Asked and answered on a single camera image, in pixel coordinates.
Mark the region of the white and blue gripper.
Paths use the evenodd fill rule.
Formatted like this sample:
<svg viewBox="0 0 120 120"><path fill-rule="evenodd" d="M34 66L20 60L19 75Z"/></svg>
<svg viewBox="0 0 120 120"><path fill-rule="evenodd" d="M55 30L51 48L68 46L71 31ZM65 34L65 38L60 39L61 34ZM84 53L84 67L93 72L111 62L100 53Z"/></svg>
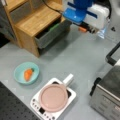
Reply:
<svg viewBox="0 0 120 120"><path fill-rule="evenodd" d="M80 25L85 22L97 29L103 29L107 24L109 9L94 3L94 0L73 0L63 12L63 16L73 23ZM79 27L79 31L87 32L88 29Z"/></svg>

